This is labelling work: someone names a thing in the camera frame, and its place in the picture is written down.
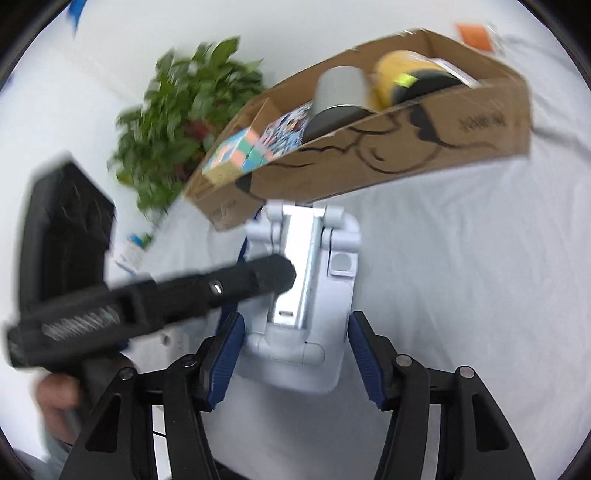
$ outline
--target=human hand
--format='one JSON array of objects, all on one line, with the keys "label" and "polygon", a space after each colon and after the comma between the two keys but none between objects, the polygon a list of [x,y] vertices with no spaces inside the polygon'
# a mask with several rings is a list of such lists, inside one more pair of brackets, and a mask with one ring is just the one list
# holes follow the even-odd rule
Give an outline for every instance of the human hand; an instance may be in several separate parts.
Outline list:
[{"label": "human hand", "polygon": [[80,404],[80,382],[64,374],[50,374],[35,388],[35,399],[49,433],[62,442],[73,445],[77,432],[73,432],[64,417],[64,410]]}]

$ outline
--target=white backdrop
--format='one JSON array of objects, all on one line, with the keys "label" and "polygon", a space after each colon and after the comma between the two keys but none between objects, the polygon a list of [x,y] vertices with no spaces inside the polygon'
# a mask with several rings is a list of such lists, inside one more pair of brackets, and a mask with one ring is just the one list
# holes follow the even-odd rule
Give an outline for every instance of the white backdrop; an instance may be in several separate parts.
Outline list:
[{"label": "white backdrop", "polygon": [[[454,36],[457,21],[492,22],[502,35],[518,37],[506,60],[532,84],[538,133],[532,157],[335,199],[362,221],[367,248],[354,306],[399,351],[426,366],[473,365],[538,478],[557,478],[591,427],[591,157],[585,138],[591,100],[566,53],[517,0],[89,0],[76,36],[60,16],[0,93],[6,178],[0,192],[0,317],[15,314],[18,228],[28,178],[60,151],[70,150],[114,199],[115,244],[149,227],[135,211],[133,192],[106,171],[106,160],[116,146],[116,114],[141,100],[156,59],[170,47],[189,52],[200,41],[241,34],[239,57],[263,57],[271,85],[340,50],[405,28]],[[190,222],[181,227],[170,220],[154,245],[151,271],[203,268],[237,254],[240,232],[220,236],[196,210],[179,205],[179,217]],[[378,233],[378,225],[384,231]],[[378,242],[380,237],[390,240]],[[32,435],[39,429],[30,399],[34,375],[0,364],[0,425],[15,447],[40,456],[43,446]],[[277,404],[292,410],[295,423]],[[370,478],[386,417],[366,400],[349,356],[333,395],[302,397],[234,378],[227,399],[206,421],[215,455],[254,478],[353,479]]]}]

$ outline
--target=yellow roll of tape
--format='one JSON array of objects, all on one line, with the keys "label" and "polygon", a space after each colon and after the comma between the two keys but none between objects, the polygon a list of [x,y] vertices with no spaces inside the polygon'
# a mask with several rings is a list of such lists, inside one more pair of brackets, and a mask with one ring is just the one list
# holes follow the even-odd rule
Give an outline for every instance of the yellow roll of tape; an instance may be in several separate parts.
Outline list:
[{"label": "yellow roll of tape", "polygon": [[384,55],[375,66],[375,74],[379,98],[387,106],[461,84],[437,63],[408,50]]}]

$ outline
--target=metal screw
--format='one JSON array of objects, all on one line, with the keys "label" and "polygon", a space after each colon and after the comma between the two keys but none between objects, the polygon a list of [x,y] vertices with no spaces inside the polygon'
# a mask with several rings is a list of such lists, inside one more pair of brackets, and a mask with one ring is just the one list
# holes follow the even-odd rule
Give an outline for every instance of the metal screw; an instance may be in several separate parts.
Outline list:
[{"label": "metal screw", "polygon": [[222,283],[219,280],[209,282],[209,288],[214,295],[221,295],[223,293]]},{"label": "metal screw", "polygon": [[460,367],[460,375],[464,378],[473,378],[475,373],[470,367]]},{"label": "metal screw", "polygon": [[119,370],[119,378],[121,380],[129,380],[135,375],[135,370],[131,367],[125,367]]},{"label": "metal screw", "polygon": [[413,359],[408,355],[398,355],[396,357],[396,363],[401,367],[410,367],[413,363]]},{"label": "metal screw", "polygon": [[184,367],[192,367],[193,365],[195,365],[196,360],[195,360],[195,356],[194,355],[185,355],[183,357],[183,366]]}]

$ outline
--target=red leaf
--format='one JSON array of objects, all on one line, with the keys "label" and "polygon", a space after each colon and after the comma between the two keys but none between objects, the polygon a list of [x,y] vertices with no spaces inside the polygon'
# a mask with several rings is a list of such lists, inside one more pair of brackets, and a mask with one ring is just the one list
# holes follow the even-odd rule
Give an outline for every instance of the red leaf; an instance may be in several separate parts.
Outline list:
[{"label": "red leaf", "polygon": [[209,128],[201,120],[194,120],[187,123],[185,127],[185,135],[195,138],[199,141],[203,140],[209,133]]}]

